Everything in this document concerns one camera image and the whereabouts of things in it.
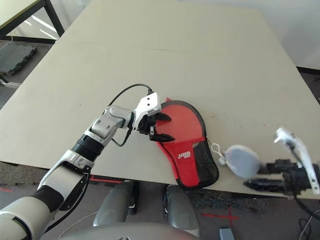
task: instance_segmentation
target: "black mesh pocket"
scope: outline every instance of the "black mesh pocket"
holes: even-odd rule
[[[199,184],[215,183],[219,178],[219,170],[211,155],[207,140],[196,142],[192,147]]]

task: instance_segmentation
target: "grey floor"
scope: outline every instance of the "grey floor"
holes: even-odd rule
[[[29,73],[36,67],[38,62],[50,50],[51,46],[46,44],[33,44],[38,47],[38,53],[21,69],[20,72],[7,79],[12,82],[22,83]],[[313,95],[320,103],[320,84],[319,77],[302,74],[306,84],[310,87]],[[8,99],[14,94],[15,90],[0,86],[0,109],[6,104]],[[32,182],[37,182],[44,171],[35,174],[34,169],[23,166],[14,167],[7,164],[0,164],[0,208],[5,207],[14,200],[28,196],[36,190]],[[129,222],[155,222],[166,223],[162,209],[162,191],[164,185],[152,182],[142,182],[140,189],[140,199],[138,203],[138,213],[128,216]],[[103,202],[105,196],[111,188],[102,184],[90,184],[85,197],[78,208],[60,225],[45,234],[43,240],[56,239],[60,233],[72,223],[82,217],[95,212]],[[228,219],[202,216],[201,213],[211,213],[215,215],[228,215],[229,210],[225,208],[197,209],[201,238],[204,240],[219,239],[218,231],[222,227],[231,227],[236,240],[296,240],[300,231],[298,220],[307,218],[308,215],[298,208],[293,200],[284,198],[268,198],[264,213],[252,212],[249,210],[232,207],[232,215],[238,217],[232,224]],[[320,209],[318,200],[305,201],[312,209]],[[92,225],[94,216],[87,218],[69,232],[75,232]],[[309,239],[320,239],[320,225],[314,220],[311,223],[312,233]]]

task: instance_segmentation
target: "white robotic arm segment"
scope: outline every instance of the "white robotic arm segment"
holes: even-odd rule
[[[307,147],[305,146],[303,141],[284,128],[279,128],[276,131],[276,139],[274,140],[274,142],[277,143],[278,141],[281,141],[285,146],[287,146],[293,154],[295,154],[296,152],[298,153],[298,160],[300,161],[297,163],[298,166],[304,167],[313,194],[320,195],[320,187],[317,175],[309,156]]]
[[[141,99],[134,111],[108,106],[42,178],[33,196],[23,197],[0,210],[2,236],[12,240],[38,240],[54,215],[67,211],[84,193],[96,158],[118,128],[138,130],[141,119],[161,111],[158,94]]]

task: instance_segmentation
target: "printed logo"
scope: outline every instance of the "printed logo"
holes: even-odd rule
[[[178,159],[180,159],[180,158],[187,159],[187,158],[190,158],[190,157],[191,157],[190,151],[186,151],[186,152],[180,153],[178,155]]]

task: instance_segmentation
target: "black cable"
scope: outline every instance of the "black cable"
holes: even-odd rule
[[[308,224],[308,220],[307,219],[305,219],[305,218],[300,218],[299,219],[299,227],[300,227],[301,232],[305,229],[306,224]],[[309,237],[311,235],[311,231],[312,231],[311,224],[308,224],[306,229],[305,229],[305,231],[302,234],[305,237],[305,240],[309,239]]]
[[[109,103],[108,107],[109,107],[111,104],[113,104],[113,103],[115,102],[115,100],[117,100],[117,98],[120,97],[120,95],[123,94],[125,91],[127,91],[127,90],[129,90],[129,89],[131,89],[131,88],[133,88],[133,87],[137,87],[137,86],[146,87],[146,88],[148,89],[148,95],[149,95],[149,92],[150,92],[150,93],[153,92],[152,89],[151,89],[151,87],[149,87],[149,86],[146,85],[146,84],[142,84],[142,83],[133,84],[133,85],[131,85],[131,86],[126,87],[126,88],[123,89],[121,92],[119,92],[118,95],[115,96],[114,99],[112,99],[112,101]]]
[[[117,145],[118,147],[122,147],[122,146],[125,145],[125,143],[127,142],[127,140],[128,140],[128,138],[129,138],[131,132],[132,132],[132,128],[129,129],[129,130],[126,132],[125,138],[124,138],[124,140],[123,140],[123,142],[122,142],[121,144],[118,143],[118,142],[117,142],[116,140],[114,140],[113,138],[112,138],[111,140],[112,140],[112,141],[115,143],[115,145]]]
[[[123,94],[125,91],[127,91],[127,90],[129,90],[129,89],[131,89],[131,88],[133,88],[133,87],[137,87],[137,86],[146,87],[146,88],[148,89],[148,93],[147,93],[148,95],[154,92],[154,91],[151,89],[151,87],[149,87],[149,86],[146,85],[146,84],[142,84],[142,83],[133,84],[133,85],[131,85],[131,86],[126,87],[126,88],[123,89],[121,92],[119,92],[119,93],[117,94],[117,96],[115,96],[114,99],[112,99],[112,101],[109,103],[108,107],[111,106],[111,105],[115,102],[115,100],[117,100],[117,98],[120,97],[120,95]],[[113,139],[113,138],[112,138],[111,140],[112,140],[118,147],[122,147],[122,146],[125,145],[125,143],[127,142],[127,140],[128,140],[128,138],[129,138],[131,132],[132,132],[132,128],[129,128],[129,130],[126,132],[126,136],[125,136],[125,138],[124,138],[124,140],[123,140],[123,142],[122,142],[121,144],[118,143],[118,142],[117,142],[115,139]]]
[[[294,200],[298,204],[298,206],[305,211],[307,214],[311,215],[315,219],[320,221],[320,216],[318,214],[315,214],[313,211],[311,211],[300,199],[297,198],[297,195],[294,195]]]
[[[79,205],[79,203],[81,202],[82,198],[84,197],[84,195],[87,191],[87,188],[89,185],[89,178],[90,178],[90,171],[87,173],[85,187],[84,187],[84,190],[83,190],[81,196],[79,197],[78,201],[74,204],[74,206],[63,217],[61,217],[59,220],[57,220],[56,222],[54,222],[50,226],[48,226],[48,228],[45,230],[44,233],[47,233],[48,231],[53,229],[55,226],[57,226],[59,223],[61,223],[63,220],[65,220],[76,209],[76,207]]]

